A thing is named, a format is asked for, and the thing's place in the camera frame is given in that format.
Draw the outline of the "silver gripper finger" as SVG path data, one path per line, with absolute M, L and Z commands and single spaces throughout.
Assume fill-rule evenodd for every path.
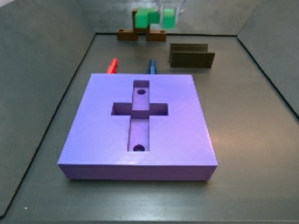
M 187 4 L 187 0 L 175 0 L 171 3 L 173 8 L 173 23 L 177 24 L 179 16 L 184 13 L 184 7 Z
M 155 5 L 160 14 L 164 14 L 164 4 L 161 0 L 155 0 Z

